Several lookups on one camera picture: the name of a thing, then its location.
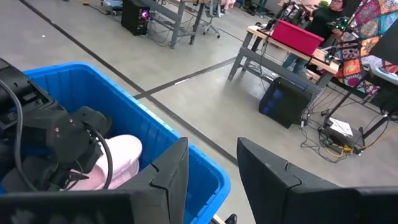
concrete floor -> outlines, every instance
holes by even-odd
[[[231,178],[232,189],[218,212],[221,218],[236,213],[240,223],[254,223],[238,168],[230,161],[233,159],[227,159],[236,157],[236,138],[239,136],[252,139],[303,169],[340,186],[398,185],[398,153],[394,147],[398,142],[396,134],[376,143],[361,157],[349,156],[338,164],[332,164],[310,149],[300,147],[304,137],[298,128],[286,130],[257,112],[259,99],[268,84],[263,85],[249,73],[237,75],[232,82],[226,81],[232,58],[236,56],[246,34],[246,27],[257,21],[265,22],[264,19],[252,17],[234,8],[227,16],[214,21],[222,29],[221,39],[217,39],[210,32],[208,35],[199,35],[195,45],[188,45],[189,38],[183,38],[175,46],[175,50],[171,50],[160,47],[151,40],[164,39],[166,32],[134,37],[114,18],[82,6],[79,0],[28,2],[125,74],[141,90],[153,94],[140,94],[141,90],[131,87],[16,0],[0,2],[0,19],[3,21],[0,23],[0,57],[21,70],[85,61],[104,71],[131,95],[138,96],[143,105],[182,136],[188,136],[206,155],[224,167]],[[91,3],[98,5],[99,2],[92,0]],[[184,21],[189,21],[190,16],[185,15]],[[193,22],[185,24],[191,27]],[[159,26],[156,29],[157,32],[161,31]],[[272,47],[268,48],[267,53],[275,61],[283,60],[286,54]],[[183,77],[186,76],[194,78],[184,80]],[[322,98],[327,96],[327,99],[315,111],[333,106],[341,98],[331,88],[325,91]],[[375,115],[372,110],[353,103],[338,110],[336,118],[349,121],[357,128],[366,126]],[[313,119],[321,121],[318,113]],[[394,128],[397,125],[392,123],[388,130]],[[306,127],[305,130],[310,138],[317,139],[314,129]],[[381,131],[376,131],[368,142],[375,139]],[[222,156],[218,151],[226,151],[229,155]]]

quilt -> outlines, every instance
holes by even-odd
[[[369,63],[384,67],[387,70],[396,69],[391,63],[369,55],[369,51],[379,41],[384,33],[398,18],[398,1],[396,0],[363,0],[352,16],[352,28],[359,34],[362,47],[344,49],[337,52],[343,65],[335,75],[340,82],[348,86],[355,86],[361,78],[362,64]],[[351,34],[344,35],[342,41],[352,40]],[[373,95],[379,89],[372,83],[360,83],[358,90]]]

blue plastic bin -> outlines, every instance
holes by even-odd
[[[67,63],[24,72],[68,111],[89,106],[113,119],[113,135],[132,134],[143,145],[140,169],[161,155],[179,136],[97,68]],[[184,223],[209,223],[231,189],[226,172],[193,144]]]

black computer tower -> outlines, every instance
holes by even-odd
[[[133,35],[146,35],[149,6],[139,0],[124,0],[121,24]]]
[[[276,78],[267,89],[259,105],[259,112],[277,121],[285,128],[300,124],[304,109],[313,93],[284,78]]]

red container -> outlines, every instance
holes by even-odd
[[[282,20],[276,24],[271,37],[308,56],[323,42],[322,37]]]

